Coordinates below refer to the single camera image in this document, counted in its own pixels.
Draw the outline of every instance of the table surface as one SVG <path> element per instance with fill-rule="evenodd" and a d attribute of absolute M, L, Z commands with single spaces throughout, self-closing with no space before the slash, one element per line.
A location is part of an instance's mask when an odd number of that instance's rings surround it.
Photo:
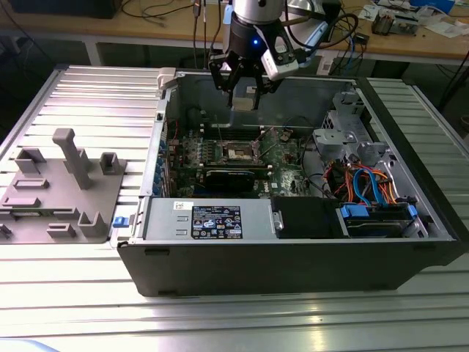
<path fill-rule="evenodd" d="M 154 87 L 159 70 L 67 71 L 78 79 L 55 70 L 25 111 L 25 123 L 18 123 L 24 126 L 18 138 L 10 133 L 12 152 L 0 160 L 0 197 L 18 170 L 12 158 L 20 147 L 64 157 L 51 141 L 64 120 L 50 113 L 67 109 L 76 146 L 90 158 L 107 151 L 128 160 L 116 206 L 116 216 L 127 217 L 137 211 L 149 145 L 138 139 L 151 134 L 159 96 L 156 87 L 145 91 L 151 98 L 134 95 L 142 81 Z M 115 76 L 126 79 L 122 99 L 101 98 L 112 94 Z M 56 89 L 62 79 L 67 87 Z M 90 83 L 95 92 L 84 97 Z M 51 98 L 59 92 L 72 95 Z M 129 235 L 129 229 L 113 229 L 113 246 Z M 426 268 L 398 290 L 147 298 L 109 243 L 0 245 L 0 288 L 1 336 L 36 340 L 55 351 L 469 351 L 469 253 Z M 0 351 L 32 350 L 21 348 L 20 340 L 6 343 L 0 339 Z"/>
<path fill-rule="evenodd" d="M 161 3 L 162 0 L 133 0 L 126 6 L 130 13 L 139 15 L 139 1 L 142 7 Z M 358 14 L 367 0 L 344 0 L 345 11 Z M 175 0 L 164 7 L 156 7 L 152 13 L 161 13 L 190 4 L 189 0 Z M 141 37 L 171 40 L 192 40 L 193 15 L 190 8 L 174 12 L 162 21 L 165 26 L 150 23 L 142 18 L 133 18 L 118 12 L 111 20 L 80 18 L 62 15 L 30 15 L 12 13 L 14 19 L 28 32 L 51 32 L 65 34 L 88 34 L 102 36 Z M 469 9 L 454 7 L 453 16 L 468 16 Z M 367 53 L 394 54 L 405 56 L 427 56 L 440 59 L 463 59 L 469 49 L 469 36 L 448 39 L 442 35 L 420 28 L 415 37 L 392 34 L 387 37 L 372 34 L 370 21 L 361 20 L 358 31 L 370 36 Z M 207 6 L 207 38 L 210 41 L 218 25 L 216 5 Z M 11 21 L 0 11 L 0 29 L 15 29 Z M 224 28 L 217 41 L 222 41 Z M 197 40 L 203 40 L 202 20 L 199 20 Z M 332 47 L 346 50 L 346 43 Z"/>

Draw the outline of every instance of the blue tab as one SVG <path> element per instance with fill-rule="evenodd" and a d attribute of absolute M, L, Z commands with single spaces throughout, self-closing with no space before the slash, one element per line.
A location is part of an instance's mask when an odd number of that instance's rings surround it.
<path fill-rule="evenodd" d="M 116 216 L 112 223 L 112 227 L 115 229 L 129 227 L 129 218 L 125 218 L 124 216 Z"/>
<path fill-rule="evenodd" d="M 348 209 L 345 206 L 340 208 L 340 213 L 342 214 L 342 218 L 344 218 L 344 219 L 346 219 L 350 216 L 350 213 L 349 213 Z"/>
<path fill-rule="evenodd" d="M 157 197 L 161 195 L 161 187 L 159 183 L 153 183 L 153 195 Z"/>
<path fill-rule="evenodd" d="M 418 215 L 416 207 L 413 205 L 409 205 L 407 209 L 409 210 L 410 216 L 412 216 L 415 219 Z"/>
<path fill-rule="evenodd" d="M 342 217 L 345 218 L 367 218 L 369 217 L 368 210 L 365 205 L 346 204 L 340 210 Z"/>
<path fill-rule="evenodd" d="M 223 16 L 223 24 L 232 23 L 232 13 L 233 13 L 233 5 L 227 5 L 225 7 L 225 14 Z"/>

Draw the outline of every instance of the wooden table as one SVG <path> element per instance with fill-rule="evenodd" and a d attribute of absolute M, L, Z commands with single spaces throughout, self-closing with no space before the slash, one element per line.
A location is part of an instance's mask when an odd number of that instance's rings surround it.
<path fill-rule="evenodd" d="M 344 0 L 346 12 L 358 14 L 367 0 Z M 141 0 L 143 6 L 157 4 L 156 0 Z M 161 7 L 161 12 L 190 4 L 189 0 L 175 0 L 173 4 Z M 139 2 L 132 1 L 126 10 L 139 15 Z M 190 8 L 166 16 L 164 25 L 150 23 L 141 18 L 130 17 L 119 12 L 111 20 L 80 18 L 61 15 L 16 14 L 10 10 L 14 19 L 33 37 L 47 37 L 56 40 L 77 40 L 85 43 L 92 65 L 101 65 L 98 43 L 125 43 L 136 45 L 192 46 L 193 15 Z M 466 15 L 469 9 L 455 7 L 452 15 Z M 370 36 L 365 59 L 379 59 L 401 62 L 421 62 L 432 64 L 458 65 L 469 49 L 469 37 L 458 36 L 448 39 L 442 35 L 420 28 L 415 37 L 392 34 L 387 37 L 372 34 L 371 22 L 361 20 L 358 31 Z M 211 41 L 218 25 L 216 5 L 207 6 L 207 37 Z M 21 32 L 0 11 L 0 35 L 18 36 Z M 221 47 L 224 27 L 216 40 Z M 196 35 L 196 46 L 203 47 L 202 18 Z M 327 68 L 334 57 L 343 55 L 346 43 L 320 50 L 322 56 L 319 73 L 327 73 Z"/>

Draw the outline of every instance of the black connector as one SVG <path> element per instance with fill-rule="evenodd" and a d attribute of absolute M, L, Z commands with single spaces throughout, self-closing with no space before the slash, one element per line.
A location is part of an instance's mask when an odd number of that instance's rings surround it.
<path fill-rule="evenodd" d="M 200 16 L 201 10 L 202 10 L 202 0 L 195 0 L 192 6 L 193 16 L 195 18 L 198 18 Z"/>
<path fill-rule="evenodd" d="M 369 35 L 357 32 L 353 36 L 353 41 L 355 44 L 367 45 L 369 41 Z"/>

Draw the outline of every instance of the warning label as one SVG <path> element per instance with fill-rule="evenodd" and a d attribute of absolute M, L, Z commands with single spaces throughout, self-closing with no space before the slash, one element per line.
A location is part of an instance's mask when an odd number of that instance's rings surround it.
<path fill-rule="evenodd" d="M 241 239 L 240 207 L 192 207 L 192 238 Z"/>

